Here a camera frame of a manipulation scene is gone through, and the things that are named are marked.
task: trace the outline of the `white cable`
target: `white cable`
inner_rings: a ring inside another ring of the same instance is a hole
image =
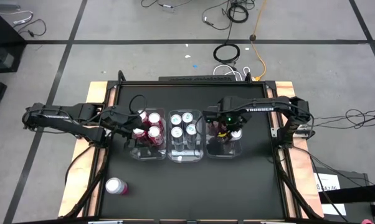
[[[230,72],[227,72],[227,73],[224,74],[224,75],[228,75],[228,74],[230,74],[230,73],[233,73],[233,75],[235,75],[235,79],[236,79],[236,81],[238,81],[238,80],[237,80],[237,77],[236,77],[236,74],[238,74],[239,77],[240,77],[240,80],[243,81],[243,76],[242,76],[242,74],[241,74],[240,72],[238,72],[238,71],[233,70],[233,68],[230,67],[230,66],[228,66],[228,65],[218,65],[216,68],[214,68],[214,71],[212,72],[212,74],[215,75],[216,70],[217,70],[218,68],[220,68],[220,67],[227,67],[227,68],[230,69]],[[249,68],[249,67],[244,67],[244,68],[243,68],[244,78],[247,76],[247,74],[246,74],[246,72],[245,72],[246,69],[248,69],[249,72],[250,72],[250,68]]]
[[[245,76],[247,76],[247,73],[245,72],[245,69],[248,69],[248,70],[249,70],[249,72],[250,72],[250,68],[249,68],[249,67],[247,67],[247,66],[243,68],[243,73],[244,73],[244,75],[245,75]]]
[[[15,15],[15,14],[20,14],[20,13],[25,13],[25,12],[28,12],[30,16],[25,19],[21,19],[19,21],[13,21],[14,25],[19,25],[19,24],[25,24],[26,22],[29,22],[34,16],[34,13],[32,11],[19,11],[19,12],[12,12],[12,13],[0,12],[0,14],[1,15]]]

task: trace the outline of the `metal bracket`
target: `metal bracket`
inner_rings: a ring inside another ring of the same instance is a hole
[[[306,125],[300,125],[300,127],[295,131],[293,137],[294,138],[303,138],[305,140],[310,139],[312,136],[315,135],[315,131],[312,130],[311,136],[310,136],[310,130],[308,130]]]
[[[277,138],[277,130],[279,128],[270,128],[270,134],[273,138]],[[310,130],[306,128],[306,126],[300,126],[294,133],[293,138],[303,138],[305,140],[310,139],[312,136],[315,135],[315,131],[312,130],[311,136],[310,136]]]
[[[270,128],[270,134],[272,135],[273,138],[277,138],[277,130],[279,128]]]

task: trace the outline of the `fallen soda can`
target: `fallen soda can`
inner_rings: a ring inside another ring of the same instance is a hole
[[[113,177],[106,182],[106,191],[110,194],[124,195],[128,191],[128,184],[116,177]]]

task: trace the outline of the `black table surface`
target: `black table surface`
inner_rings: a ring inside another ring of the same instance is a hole
[[[263,98],[261,86],[123,86],[118,104],[128,107],[137,94],[148,107],[204,110],[224,96]],[[139,100],[133,103],[139,107]],[[128,183],[127,195],[103,189],[102,218],[136,219],[281,219],[284,205],[272,159],[267,113],[253,114],[243,128],[243,153],[234,159],[203,159],[178,164],[137,161],[123,150],[125,139],[115,137],[110,148],[106,180]]]

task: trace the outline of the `wooden plank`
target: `wooden plank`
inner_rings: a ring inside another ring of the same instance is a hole
[[[276,82],[278,96],[295,96],[292,82]],[[287,119],[283,116],[283,122],[286,123]],[[306,140],[302,138],[294,139],[294,146],[308,150]],[[315,176],[313,175],[312,163],[309,155],[296,149],[290,149],[290,158],[292,160],[293,174],[296,187],[303,195],[306,202],[312,209],[321,217],[324,216],[322,206],[320,203],[318,190],[316,189]],[[301,210],[303,218],[308,218],[307,215]]]
[[[269,98],[273,98],[275,97],[272,93],[272,90],[270,88],[268,88],[268,97]],[[271,117],[272,117],[272,124],[273,124],[273,127],[274,128],[278,128],[279,127],[279,124],[278,124],[278,118],[277,118],[277,114],[276,112],[271,112]],[[280,156],[280,160],[282,161],[282,167],[283,169],[286,171],[286,161],[284,161],[284,153],[282,150],[279,150],[279,156]],[[295,214],[295,209],[294,209],[294,201],[293,201],[293,195],[292,195],[292,192],[288,189],[287,185],[286,184],[283,184],[284,185],[284,189],[285,189],[285,194],[286,194],[286,203],[287,203],[287,209],[288,209],[288,216],[289,217],[292,217],[292,218],[295,218],[297,217],[296,214]]]
[[[91,82],[87,103],[103,103],[106,95],[106,87],[107,82]],[[88,142],[86,140],[78,139],[75,143],[72,161],[87,147]],[[87,189],[94,151],[95,149],[91,148],[75,161],[74,165],[70,168],[67,184],[64,188],[59,216],[69,213]]]

